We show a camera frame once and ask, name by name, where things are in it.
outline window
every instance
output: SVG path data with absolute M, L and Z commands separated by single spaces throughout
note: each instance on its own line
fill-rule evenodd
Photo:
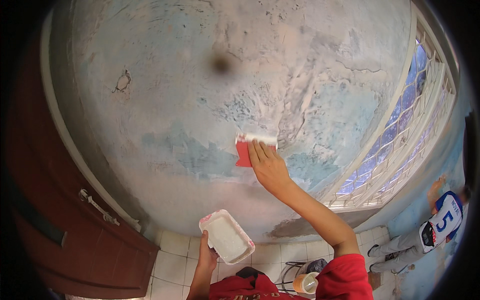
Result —
M 423 163 L 450 115 L 455 99 L 451 73 L 431 29 L 412 8 L 417 30 L 400 96 L 384 129 L 371 138 L 369 151 L 324 200 L 332 210 L 385 205 Z

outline forearm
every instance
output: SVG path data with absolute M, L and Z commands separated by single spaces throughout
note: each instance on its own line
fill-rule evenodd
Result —
M 348 253 L 360 253 L 352 228 L 293 181 L 274 193 L 274 196 L 306 219 L 313 229 L 334 248 L 336 257 Z
M 187 300 L 208 300 L 212 271 L 197 266 Z

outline hair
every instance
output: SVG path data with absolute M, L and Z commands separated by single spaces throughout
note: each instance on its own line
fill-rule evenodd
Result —
M 466 184 L 462 188 L 462 194 L 465 196 L 465 198 L 470 200 L 470 197 L 472 196 L 472 192 L 470 191 L 470 187 Z

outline brown door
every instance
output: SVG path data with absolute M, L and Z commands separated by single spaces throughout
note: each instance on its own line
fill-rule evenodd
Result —
M 158 247 L 100 198 L 63 145 L 43 92 L 38 38 L 17 78 L 4 154 L 17 190 L 43 219 L 38 226 L 24 210 L 13 208 L 20 238 L 40 277 L 59 293 L 101 299 L 143 297 Z M 81 189 L 119 225 L 82 201 Z

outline door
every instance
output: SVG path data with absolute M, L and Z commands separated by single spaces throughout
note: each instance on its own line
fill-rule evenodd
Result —
M 29 206 L 13 205 L 20 238 L 40 277 L 56 292 L 143 297 L 158 247 L 100 198 L 70 157 L 44 96 L 39 47 L 37 37 L 19 69 L 4 143 L 10 176 Z M 117 224 L 105 220 L 88 196 Z

